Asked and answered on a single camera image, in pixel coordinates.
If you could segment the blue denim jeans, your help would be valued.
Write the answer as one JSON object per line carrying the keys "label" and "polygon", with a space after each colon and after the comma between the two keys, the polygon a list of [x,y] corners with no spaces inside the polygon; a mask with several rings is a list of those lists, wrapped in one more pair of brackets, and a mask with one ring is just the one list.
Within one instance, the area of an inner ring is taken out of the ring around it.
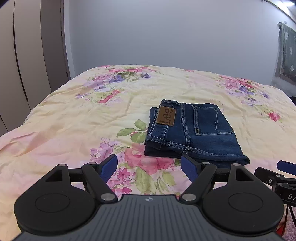
{"label": "blue denim jeans", "polygon": [[144,154],[151,157],[179,159],[187,155],[221,168],[250,164],[232,126],[218,106],[210,103],[162,100],[150,109],[144,144]]}

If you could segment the floral yellow bed quilt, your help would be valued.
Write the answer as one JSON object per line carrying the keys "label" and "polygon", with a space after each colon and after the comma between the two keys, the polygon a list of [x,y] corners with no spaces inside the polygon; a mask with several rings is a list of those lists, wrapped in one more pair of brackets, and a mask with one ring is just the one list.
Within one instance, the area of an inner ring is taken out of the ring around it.
{"label": "floral yellow bed quilt", "polygon": [[222,74],[172,67],[89,69],[38,104],[1,137],[1,240],[20,230],[16,199],[60,163],[79,168],[116,154],[116,195],[181,194],[189,179],[172,158],[144,155],[149,110],[161,100],[217,105],[233,127],[249,171],[295,162],[295,105],[281,90]]}

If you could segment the grey patterned curtain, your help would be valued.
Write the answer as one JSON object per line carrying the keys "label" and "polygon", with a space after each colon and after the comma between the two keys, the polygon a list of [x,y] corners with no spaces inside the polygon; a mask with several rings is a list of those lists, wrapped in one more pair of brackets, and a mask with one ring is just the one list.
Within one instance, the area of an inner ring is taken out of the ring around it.
{"label": "grey patterned curtain", "polygon": [[282,22],[278,27],[279,49],[272,83],[279,86],[286,82],[295,86],[295,30]]}

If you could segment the beige wardrobe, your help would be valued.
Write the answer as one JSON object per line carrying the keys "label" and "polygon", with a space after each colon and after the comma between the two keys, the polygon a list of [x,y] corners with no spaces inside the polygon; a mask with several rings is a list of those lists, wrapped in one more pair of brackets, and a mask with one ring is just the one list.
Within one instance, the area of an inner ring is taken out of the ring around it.
{"label": "beige wardrobe", "polygon": [[64,3],[1,1],[1,135],[71,78]]}

